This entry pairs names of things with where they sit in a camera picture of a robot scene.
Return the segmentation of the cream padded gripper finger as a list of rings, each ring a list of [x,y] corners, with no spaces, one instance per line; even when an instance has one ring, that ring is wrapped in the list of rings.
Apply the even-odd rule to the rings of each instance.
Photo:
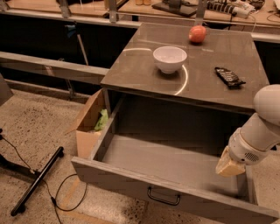
[[[245,164],[234,161],[229,154],[229,147],[226,146],[222,152],[215,172],[222,177],[237,176],[245,172]]]

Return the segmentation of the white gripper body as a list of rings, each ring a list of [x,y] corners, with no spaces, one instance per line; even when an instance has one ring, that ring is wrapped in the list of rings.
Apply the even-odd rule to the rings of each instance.
[[[269,155],[270,133],[265,128],[241,127],[229,138],[230,157],[245,165],[256,165]]]

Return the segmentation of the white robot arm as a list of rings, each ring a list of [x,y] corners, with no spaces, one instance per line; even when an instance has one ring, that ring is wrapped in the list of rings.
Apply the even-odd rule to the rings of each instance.
[[[255,113],[229,138],[216,166],[216,173],[231,177],[257,165],[280,144],[280,85],[260,89],[254,99]]]

